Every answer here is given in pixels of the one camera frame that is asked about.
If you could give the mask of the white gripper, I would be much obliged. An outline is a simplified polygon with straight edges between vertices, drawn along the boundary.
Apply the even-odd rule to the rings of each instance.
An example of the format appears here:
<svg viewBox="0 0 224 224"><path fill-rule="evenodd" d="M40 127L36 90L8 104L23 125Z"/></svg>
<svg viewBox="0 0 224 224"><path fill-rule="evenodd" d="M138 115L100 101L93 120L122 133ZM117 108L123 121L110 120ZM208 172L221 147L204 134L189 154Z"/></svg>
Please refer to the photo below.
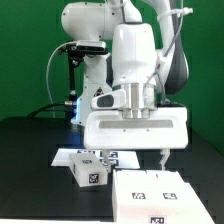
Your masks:
<svg viewBox="0 0 224 224"><path fill-rule="evenodd" d="M110 150L160 151L160 167L165 170L169 149L183 149L188 144L187 109L159 107L148 119L124 119L120 111L95 111L86 122L84 146L102 150L102 157L111 172Z"/></svg>

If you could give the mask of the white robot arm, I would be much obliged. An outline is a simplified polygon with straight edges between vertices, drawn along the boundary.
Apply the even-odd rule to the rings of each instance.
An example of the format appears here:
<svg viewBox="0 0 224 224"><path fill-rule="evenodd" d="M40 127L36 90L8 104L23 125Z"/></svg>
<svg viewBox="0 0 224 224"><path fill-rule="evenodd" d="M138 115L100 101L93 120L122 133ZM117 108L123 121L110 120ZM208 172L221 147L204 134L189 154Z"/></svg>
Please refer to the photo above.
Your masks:
<svg viewBox="0 0 224 224"><path fill-rule="evenodd" d="M83 92L72 123L88 150L157 149L164 159L188 144L187 110L168 95L189 76L180 31L191 13L183 0L144 0L157 13L162 45L131 0L68 4L61 16L75 59L84 65Z"/></svg>

